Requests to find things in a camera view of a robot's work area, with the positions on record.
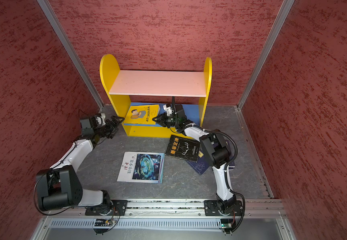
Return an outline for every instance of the yellow book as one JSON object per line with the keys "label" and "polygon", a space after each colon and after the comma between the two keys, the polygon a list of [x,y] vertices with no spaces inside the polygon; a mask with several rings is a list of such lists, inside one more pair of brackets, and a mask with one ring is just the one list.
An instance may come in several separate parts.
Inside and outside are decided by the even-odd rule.
{"label": "yellow book", "polygon": [[152,118],[159,114],[159,104],[131,106],[125,116],[125,125],[155,125],[156,122]]}

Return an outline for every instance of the metal corner post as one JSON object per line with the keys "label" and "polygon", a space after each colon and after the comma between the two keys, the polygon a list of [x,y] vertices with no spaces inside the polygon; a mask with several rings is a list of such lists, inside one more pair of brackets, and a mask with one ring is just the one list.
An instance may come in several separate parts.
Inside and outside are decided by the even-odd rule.
{"label": "metal corner post", "polygon": [[74,47],[72,46],[66,33],[64,32],[63,27],[61,26],[59,20],[56,17],[55,12],[53,11],[51,7],[51,4],[48,2],[48,0],[37,0],[37,2],[39,3],[41,9],[46,15],[54,31],[56,32],[56,35],[59,37],[61,43],[63,44],[72,62],[75,64],[76,69],[78,70],[84,83],[87,85],[87,88],[89,89],[90,93],[94,97],[97,105],[99,106],[100,109],[102,109],[104,106],[103,100],[101,99],[99,93],[97,92],[94,84],[91,81],[91,78],[89,77],[87,71],[85,70],[83,63],[80,61],[79,56],[77,55]]}
{"label": "metal corner post", "polygon": [[274,44],[276,37],[278,36],[280,29],[283,26],[284,21],[286,20],[286,17],[288,13],[290,12],[290,9],[292,7],[292,4],[294,3],[294,0],[284,0],[280,9],[279,13],[272,25],[271,31],[268,34],[267,40],[264,43],[262,52],[260,53],[260,56],[258,58],[258,61],[256,62],[256,65],[252,71],[251,77],[248,80],[247,86],[243,91],[243,94],[239,100],[238,103],[238,109],[242,110],[244,103],[246,102],[248,95],[250,94],[250,91],[256,81],[256,78],[258,77],[260,70],[262,69],[264,62],[267,59],[268,54],[271,51],[272,45]]}

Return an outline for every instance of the bookshelf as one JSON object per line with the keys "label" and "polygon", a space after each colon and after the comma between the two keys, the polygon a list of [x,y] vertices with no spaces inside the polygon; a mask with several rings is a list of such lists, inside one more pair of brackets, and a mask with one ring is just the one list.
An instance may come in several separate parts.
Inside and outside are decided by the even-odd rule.
{"label": "bookshelf", "polygon": [[[203,72],[120,70],[116,58],[107,54],[100,62],[100,78],[116,114],[125,117],[132,103],[129,95],[199,97],[199,104],[183,104],[188,119],[202,126],[211,87],[212,61],[206,58]],[[175,134],[160,125],[123,124],[128,136],[170,137]]]}

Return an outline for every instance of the pink shelf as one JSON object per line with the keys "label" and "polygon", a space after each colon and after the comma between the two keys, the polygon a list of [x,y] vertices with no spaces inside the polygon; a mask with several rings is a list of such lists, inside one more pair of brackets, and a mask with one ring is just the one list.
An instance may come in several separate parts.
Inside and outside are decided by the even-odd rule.
{"label": "pink shelf", "polygon": [[203,72],[120,70],[109,94],[206,97]]}

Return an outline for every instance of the blue shelf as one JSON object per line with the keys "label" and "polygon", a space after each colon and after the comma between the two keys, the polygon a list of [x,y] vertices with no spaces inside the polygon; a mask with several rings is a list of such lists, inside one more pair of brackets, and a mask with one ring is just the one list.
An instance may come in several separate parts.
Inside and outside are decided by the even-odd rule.
{"label": "blue shelf", "polygon": [[[159,104],[160,111],[159,114],[164,113],[163,106],[166,103],[131,103],[132,106],[140,106],[140,105],[152,105],[152,104]],[[199,105],[196,104],[182,104],[184,112],[186,113],[187,119],[193,121],[196,125],[200,126],[200,118],[199,118]],[[124,123],[124,125],[127,126],[147,126],[147,127],[162,127],[159,124],[155,125],[149,125],[149,124],[130,124],[130,123]]]}

